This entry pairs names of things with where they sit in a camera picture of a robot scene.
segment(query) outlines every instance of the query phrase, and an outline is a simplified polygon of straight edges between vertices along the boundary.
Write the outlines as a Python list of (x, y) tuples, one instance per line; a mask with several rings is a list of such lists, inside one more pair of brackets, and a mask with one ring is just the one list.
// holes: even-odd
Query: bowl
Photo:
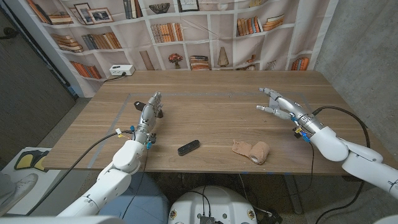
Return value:
[(150, 5), (149, 8), (156, 14), (166, 13), (169, 10), (170, 3), (161, 3)]

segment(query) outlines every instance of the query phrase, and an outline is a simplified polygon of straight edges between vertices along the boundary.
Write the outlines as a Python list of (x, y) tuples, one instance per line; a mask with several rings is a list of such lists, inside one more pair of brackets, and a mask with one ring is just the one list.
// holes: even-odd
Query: bookshelf backdrop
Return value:
[(338, 2), (19, 1), (81, 84), (82, 97), (95, 94), (113, 64), (173, 70), (171, 54), (182, 56), (180, 70), (313, 70)]

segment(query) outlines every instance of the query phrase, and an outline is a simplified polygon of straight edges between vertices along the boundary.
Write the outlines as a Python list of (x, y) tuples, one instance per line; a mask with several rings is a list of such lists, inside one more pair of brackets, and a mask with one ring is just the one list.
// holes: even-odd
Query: white robotic arm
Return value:
[(88, 216), (97, 214), (103, 206), (121, 195), (130, 185), (141, 162), (139, 158), (147, 148), (155, 143), (154, 134), (150, 134), (162, 108), (161, 94), (156, 92), (142, 110), (135, 140), (128, 140), (113, 156), (112, 162), (99, 174), (97, 182), (80, 198), (61, 212), (58, 217)]
[(336, 137), (336, 133), (328, 126), (324, 127), (313, 114), (308, 114), (298, 103), (284, 98), (278, 92), (269, 88), (260, 88), (260, 91), (289, 113), (264, 106), (257, 106), (257, 109), (282, 119), (291, 119), (298, 126), (296, 133), (312, 142), (325, 158), (335, 162), (344, 161), (342, 167), (349, 174), (398, 198), (398, 170), (382, 164), (383, 157), (378, 152)]

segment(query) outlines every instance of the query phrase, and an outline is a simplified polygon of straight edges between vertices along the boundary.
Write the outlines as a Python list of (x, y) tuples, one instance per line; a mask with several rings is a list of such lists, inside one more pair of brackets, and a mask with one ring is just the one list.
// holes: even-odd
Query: vase of flowers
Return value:
[(180, 65), (178, 64), (179, 62), (182, 61), (182, 56), (179, 54), (171, 54), (169, 56), (169, 62), (175, 64), (175, 69), (180, 69)]

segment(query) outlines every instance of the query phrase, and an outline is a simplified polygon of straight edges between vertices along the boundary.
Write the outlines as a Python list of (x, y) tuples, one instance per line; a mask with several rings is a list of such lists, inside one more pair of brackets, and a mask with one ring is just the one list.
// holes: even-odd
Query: white robot body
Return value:
[[(193, 191), (203, 193), (204, 187)], [(206, 186), (204, 195), (210, 203), (211, 217), (221, 223), (256, 224), (257, 219), (251, 204), (240, 194), (220, 186)], [(205, 216), (209, 217), (209, 205), (202, 195), (195, 192), (183, 194), (171, 207), (168, 224), (201, 224), (203, 216), (203, 200), (205, 201)]]

